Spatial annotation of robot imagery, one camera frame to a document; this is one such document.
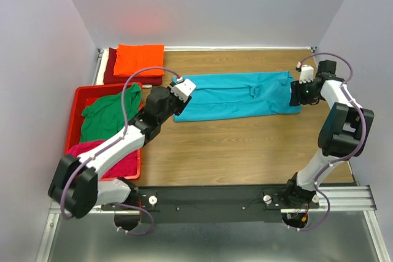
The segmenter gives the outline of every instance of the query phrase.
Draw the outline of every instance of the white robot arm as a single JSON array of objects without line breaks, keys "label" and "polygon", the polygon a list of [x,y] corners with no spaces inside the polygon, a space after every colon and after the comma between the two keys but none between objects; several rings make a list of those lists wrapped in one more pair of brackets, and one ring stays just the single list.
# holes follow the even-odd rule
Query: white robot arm
[{"label": "white robot arm", "polygon": [[308,165],[287,183],[285,198],[289,206],[310,202],[316,187],[343,163],[341,159],[358,147],[362,124],[357,109],[363,114],[366,128],[362,146],[354,156],[362,153],[374,118],[374,113],[363,109],[349,93],[344,80],[335,75],[336,62],[321,61],[315,79],[311,66],[302,65],[298,70],[300,80],[291,84],[290,105],[313,105],[323,99],[330,113],[319,133],[317,152]]},{"label": "white robot arm", "polygon": [[132,198],[136,188],[127,179],[109,182],[99,180],[122,158],[155,138],[161,130],[161,124],[170,116],[181,114],[195,88],[189,79],[172,82],[167,88],[153,88],[145,106],[128,122],[126,133],[123,128],[77,158],[71,155],[62,157],[48,195],[76,218],[88,214],[95,205],[123,203]]}]

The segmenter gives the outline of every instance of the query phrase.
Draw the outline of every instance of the bolt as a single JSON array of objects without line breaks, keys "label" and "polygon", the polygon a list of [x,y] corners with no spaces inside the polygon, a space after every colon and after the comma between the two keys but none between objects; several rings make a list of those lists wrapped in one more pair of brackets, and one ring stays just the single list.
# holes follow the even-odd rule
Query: bolt
[{"label": "bolt", "polygon": [[319,202],[319,197],[317,195],[314,195],[312,201],[317,204]]},{"label": "bolt", "polygon": [[152,205],[152,206],[156,205],[157,201],[158,201],[158,199],[155,196],[149,197],[150,205]]},{"label": "bolt", "polygon": [[265,204],[270,204],[271,203],[271,196],[270,195],[263,196],[263,201],[265,202]]}]

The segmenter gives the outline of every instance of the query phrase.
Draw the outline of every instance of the metal floor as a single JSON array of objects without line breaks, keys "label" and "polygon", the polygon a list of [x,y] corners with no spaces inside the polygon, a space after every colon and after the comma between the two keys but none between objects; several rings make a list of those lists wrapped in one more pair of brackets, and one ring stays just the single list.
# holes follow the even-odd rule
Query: metal floor
[{"label": "metal floor", "polygon": [[[312,212],[317,221],[323,212]],[[379,261],[362,211],[332,212],[305,233],[283,224],[157,224],[140,237],[118,233],[113,214],[60,220],[49,261],[350,262]]]}]

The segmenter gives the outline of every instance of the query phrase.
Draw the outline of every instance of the pink towel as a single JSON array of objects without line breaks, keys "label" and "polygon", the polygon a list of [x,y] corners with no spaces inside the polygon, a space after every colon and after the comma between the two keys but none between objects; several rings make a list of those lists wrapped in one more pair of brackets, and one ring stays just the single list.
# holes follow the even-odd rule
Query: pink towel
[{"label": "pink towel", "polygon": [[[99,146],[104,141],[89,141],[83,142],[81,144],[74,145],[71,147],[67,154],[72,156],[79,156],[81,153],[88,152],[93,148]],[[118,177],[127,177],[134,176],[137,173],[138,166],[138,151],[134,151],[120,160],[115,166],[108,170],[102,179],[105,178],[118,178]]]}]

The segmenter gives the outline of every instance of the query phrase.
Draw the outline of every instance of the folded towel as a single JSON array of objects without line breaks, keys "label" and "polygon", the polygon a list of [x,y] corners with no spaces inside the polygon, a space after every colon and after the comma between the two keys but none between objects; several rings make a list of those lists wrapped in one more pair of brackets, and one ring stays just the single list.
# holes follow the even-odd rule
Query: folded towel
[{"label": "folded towel", "polygon": [[[119,44],[114,68],[116,77],[129,77],[136,71],[147,67],[162,67],[164,45],[123,45]],[[139,77],[163,76],[164,70],[149,70],[138,74]]]},{"label": "folded towel", "polygon": [[[115,68],[117,57],[117,50],[114,48],[109,48],[109,56],[104,73],[104,84],[116,84],[125,83],[129,76],[127,77],[115,77],[113,71]],[[132,82],[139,82],[143,85],[153,85],[158,86],[162,84],[162,76],[159,77],[135,77],[131,80]]]},{"label": "folded towel", "polygon": [[221,120],[274,114],[299,113],[290,107],[290,83],[286,72],[183,76],[196,90],[176,122]]}]

